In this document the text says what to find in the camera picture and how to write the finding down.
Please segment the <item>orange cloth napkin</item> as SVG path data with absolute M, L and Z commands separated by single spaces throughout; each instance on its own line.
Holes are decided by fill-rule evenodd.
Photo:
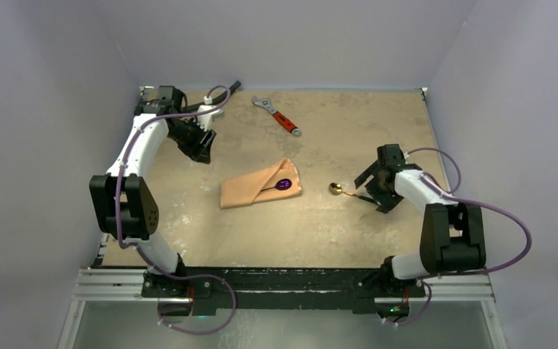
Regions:
M 260 192 L 283 178 L 293 182 L 290 189 Z M 221 209 L 232 209 L 293 198 L 301 194 L 302 183 L 298 170 L 290 159 L 285 158 L 270 167 L 223 180 L 220 185 L 219 205 Z

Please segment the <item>purple spoon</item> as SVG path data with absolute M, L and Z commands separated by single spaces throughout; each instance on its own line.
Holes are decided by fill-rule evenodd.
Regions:
M 288 190 L 293 186 L 293 182 L 288 178 L 283 178 L 278 180 L 272 187 L 263 188 L 260 190 L 261 193 L 269 191 L 269 190 L 279 190 L 284 191 Z

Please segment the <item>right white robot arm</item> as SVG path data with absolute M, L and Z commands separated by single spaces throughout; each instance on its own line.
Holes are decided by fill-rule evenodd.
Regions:
M 377 211 L 389 214 L 409 201 L 423 215 L 418 251 L 386 257 L 375 277 L 383 293 L 395 296 L 419 278 L 461 273 L 485 266 L 482 210 L 457 201 L 419 165 L 407 161 L 398 144 L 376 150 L 377 159 L 354 180 Z

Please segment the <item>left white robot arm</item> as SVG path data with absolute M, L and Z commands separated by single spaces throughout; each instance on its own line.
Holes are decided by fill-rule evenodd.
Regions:
M 186 94 L 176 87 L 142 88 L 121 152 L 105 174 L 89 181 L 100 230 L 122 249 L 135 250 L 150 273 L 162 275 L 159 287 L 169 297 L 185 293 L 187 275 L 181 256 L 158 232 L 159 208 L 145 178 L 166 138 L 191 161 L 210 163 L 216 137 L 211 123 L 233 93 L 231 88 L 223 90 L 219 96 L 208 92 L 201 103 L 188 105 Z

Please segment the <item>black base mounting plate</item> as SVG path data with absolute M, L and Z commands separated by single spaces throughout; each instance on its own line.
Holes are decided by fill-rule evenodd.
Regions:
M 193 302 L 193 315 L 213 316 L 219 309 L 350 310 L 387 312 L 391 304 L 424 297 L 415 281 L 393 281 L 378 268 L 183 269 L 177 280 L 147 271 L 141 295 Z

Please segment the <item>red handled adjustable wrench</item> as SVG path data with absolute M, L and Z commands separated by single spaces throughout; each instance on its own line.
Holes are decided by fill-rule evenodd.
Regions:
M 296 126 L 289 118 L 284 116 L 280 111 L 273 107 L 272 101 L 270 98 L 258 98 L 253 96 L 251 99 L 252 103 L 260 108 L 265 109 L 268 111 L 272 117 L 282 126 L 288 133 L 295 137 L 300 137 L 302 135 L 302 131 L 298 126 Z

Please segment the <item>aluminium frame rail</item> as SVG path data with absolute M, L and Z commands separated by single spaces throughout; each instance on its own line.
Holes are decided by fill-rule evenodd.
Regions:
M 143 301 L 143 269 L 83 269 L 73 288 L 74 301 Z M 426 281 L 432 301 L 494 301 L 487 276 L 445 276 Z

